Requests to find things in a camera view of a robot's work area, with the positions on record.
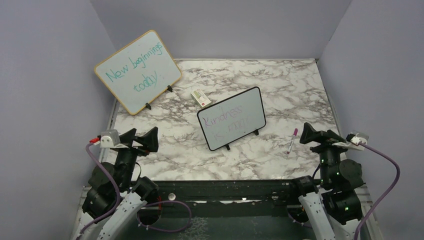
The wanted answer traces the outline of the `magenta capped whiteboard marker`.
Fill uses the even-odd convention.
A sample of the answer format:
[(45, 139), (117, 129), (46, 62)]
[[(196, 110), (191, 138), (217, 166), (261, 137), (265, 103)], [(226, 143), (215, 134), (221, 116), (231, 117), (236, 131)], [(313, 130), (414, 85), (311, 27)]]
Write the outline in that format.
[(289, 146), (288, 146), (287, 151), (286, 151), (287, 155), (290, 154), (290, 152), (293, 148), (293, 145), (294, 145), (295, 139), (297, 137), (298, 131), (299, 131), (298, 128), (295, 128), (294, 131), (293, 131), (293, 134), (292, 134), (290, 142), (289, 142)]

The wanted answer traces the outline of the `black-framed whiteboard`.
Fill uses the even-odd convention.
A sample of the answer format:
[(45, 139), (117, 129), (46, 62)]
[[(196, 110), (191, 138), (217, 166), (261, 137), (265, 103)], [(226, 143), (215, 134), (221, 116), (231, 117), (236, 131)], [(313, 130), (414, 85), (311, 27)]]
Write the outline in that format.
[(210, 151), (249, 135), (267, 124), (261, 90), (254, 86), (199, 110), (196, 114)]

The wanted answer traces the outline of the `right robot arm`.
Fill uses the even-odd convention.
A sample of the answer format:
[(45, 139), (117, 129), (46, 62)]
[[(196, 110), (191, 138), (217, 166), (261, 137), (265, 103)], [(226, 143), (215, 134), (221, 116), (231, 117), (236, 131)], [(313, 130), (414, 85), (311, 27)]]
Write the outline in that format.
[(341, 159), (347, 150), (364, 150), (363, 138), (351, 133), (346, 138), (332, 130), (315, 130), (306, 122), (299, 142), (316, 142), (310, 151), (319, 155), (319, 180), (310, 175), (292, 179), (289, 199), (301, 204), (318, 240), (358, 240), (363, 218), (355, 190), (364, 185), (362, 166), (352, 159)]

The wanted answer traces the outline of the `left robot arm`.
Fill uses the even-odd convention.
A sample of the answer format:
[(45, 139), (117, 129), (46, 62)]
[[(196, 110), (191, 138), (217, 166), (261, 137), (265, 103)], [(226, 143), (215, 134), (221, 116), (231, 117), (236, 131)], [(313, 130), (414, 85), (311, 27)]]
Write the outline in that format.
[[(137, 158), (158, 151), (158, 131), (154, 126), (144, 135), (137, 136), (136, 128), (123, 134), (109, 129), (89, 141), (85, 150), (95, 167), (88, 180), (89, 189), (72, 239), (112, 239), (141, 207), (160, 199), (158, 185), (148, 177), (132, 179)], [(115, 162), (100, 162), (91, 152), (92, 146), (115, 151)]]

